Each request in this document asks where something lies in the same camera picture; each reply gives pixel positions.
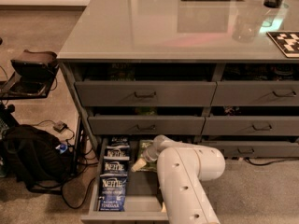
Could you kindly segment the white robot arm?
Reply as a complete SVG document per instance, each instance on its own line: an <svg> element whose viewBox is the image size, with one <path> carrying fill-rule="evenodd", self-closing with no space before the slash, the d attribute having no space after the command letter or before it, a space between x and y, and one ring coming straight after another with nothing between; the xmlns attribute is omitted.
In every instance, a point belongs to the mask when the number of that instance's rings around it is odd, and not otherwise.
<svg viewBox="0 0 299 224"><path fill-rule="evenodd" d="M221 224L201 185L225 170L218 149L158 135L131 170L136 172L154 161L169 224Z"/></svg>

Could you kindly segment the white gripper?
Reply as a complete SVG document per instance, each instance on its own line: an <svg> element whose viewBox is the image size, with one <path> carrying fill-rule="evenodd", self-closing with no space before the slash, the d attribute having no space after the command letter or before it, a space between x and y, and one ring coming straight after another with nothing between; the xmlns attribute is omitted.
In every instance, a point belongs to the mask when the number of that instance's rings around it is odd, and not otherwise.
<svg viewBox="0 0 299 224"><path fill-rule="evenodd" d="M147 165L147 162L155 162L159 157L160 152L155 146L148 146L142 153L142 157L139 158L135 164L131 167L132 172L137 172Z"/></svg>

